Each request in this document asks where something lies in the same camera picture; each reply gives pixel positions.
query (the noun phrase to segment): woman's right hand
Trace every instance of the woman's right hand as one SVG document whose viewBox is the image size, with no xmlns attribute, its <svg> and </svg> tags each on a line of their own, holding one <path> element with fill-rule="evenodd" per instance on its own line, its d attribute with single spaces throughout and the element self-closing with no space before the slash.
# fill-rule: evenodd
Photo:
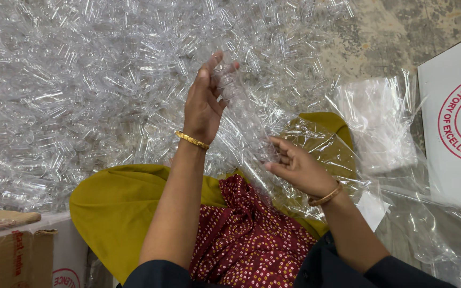
<svg viewBox="0 0 461 288">
<path fill-rule="evenodd" d="M 280 154 L 280 163 L 264 164 L 266 169 L 310 196 L 323 198 L 337 188 L 337 182 L 304 148 L 270 137 Z"/>
</svg>

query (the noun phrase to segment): bracelet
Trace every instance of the bracelet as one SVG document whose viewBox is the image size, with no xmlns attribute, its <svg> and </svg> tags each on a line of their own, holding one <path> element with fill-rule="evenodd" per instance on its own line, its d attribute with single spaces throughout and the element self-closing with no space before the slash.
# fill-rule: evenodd
<svg viewBox="0 0 461 288">
<path fill-rule="evenodd" d="M 326 202 L 329 202 L 330 200 L 332 200 L 332 198 L 336 197 L 337 194 L 341 193 L 341 191 L 343 190 L 343 184 L 339 181 L 337 181 L 338 185 L 337 185 L 337 188 L 335 188 L 330 194 L 328 194 L 327 196 L 319 199 L 319 200 L 316 200 L 316 199 L 313 199 L 311 197 L 309 197 L 309 205 L 310 206 L 319 206 L 323 203 L 326 203 Z"/>
<path fill-rule="evenodd" d="M 192 144 L 195 144 L 197 145 L 198 147 L 201 147 L 201 148 L 204 148 L 204 149 L 209 149 L 209 145 L 205 144 L 205 143 L 202 143 L 200 142 L 199 140 L 196 140 L 195 138 L 191 138 L 189 137 L 188 135 L 182 133 L 181 131 L 175 131 L 175 134 L 179 137 L 181 137 L 182 139 L 192 143 Z"/>
</svg>

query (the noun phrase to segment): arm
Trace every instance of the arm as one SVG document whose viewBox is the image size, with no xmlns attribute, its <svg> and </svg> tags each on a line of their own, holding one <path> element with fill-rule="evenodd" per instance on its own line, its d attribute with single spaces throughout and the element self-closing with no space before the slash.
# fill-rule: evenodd
<svg viewBox="0 0 461 288">
<path fill-rule="evenodd" d="M 216 83 L 209 75 L 221 59 L 222 53 L 217 52 L 202 66 L 184 107 L 183 132 L 206 144 L 214 140 L 225 108 L 223 101 L 216 100 Z M 198 231 L 205 153 L 205 149 L 186 140 L 179 141 L 138 265 L 168 260 L 189 268 Z"/>
<path fill-rule="evenodd" d="M 323 198 L 337 187 L 330 174 L 303 148 L 284 139 L 271 137 L 271 140 L 281 154 L 280 163 L 265 164 L 273 174 L 315 198 Z M 339 193 L 321 208 L 339 257 L 352 268 L 365 273 L 390 255 L 346 193 Z"/>
</svg>

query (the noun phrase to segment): dark clothing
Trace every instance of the dark clothing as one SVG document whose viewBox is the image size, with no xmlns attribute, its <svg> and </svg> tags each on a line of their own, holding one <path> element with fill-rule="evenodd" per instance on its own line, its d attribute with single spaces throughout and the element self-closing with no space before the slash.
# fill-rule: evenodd
<svg viewBox="0 0 461 288">
<path fill-rule="evenodd" d="M 455 287 L 392 256 L 385 257 L 360 274 L 337 255 L 330 232 L 311 249 L 298 272 L 295 288 L 401 288 Z M 193 282 L 186 269 L 166 260 L 139 265 L 129 275 L 124 288 L 217 288 L 226 285 Z"/>
</svg>

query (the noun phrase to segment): white cardboard box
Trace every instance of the white cardboard box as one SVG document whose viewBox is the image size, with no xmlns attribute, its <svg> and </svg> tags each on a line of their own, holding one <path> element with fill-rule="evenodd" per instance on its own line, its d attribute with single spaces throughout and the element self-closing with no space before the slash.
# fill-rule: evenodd
<svg viewBox="0 0 461 288">
<path fill-rule="evenodd" d="M 38 222 L 0 231 L 0 237 L 12 231 L 56 230 L 53 236 L 53 288 L 83 288 L 85 286 L 88 245 L 72 223 L 70 213 L 42 214 Z"/>
<path fill-rule="evenodd" d="M 435 185 L 461 203 L 461 43 L 418 67 L 426 157 Z"/>
</svg>

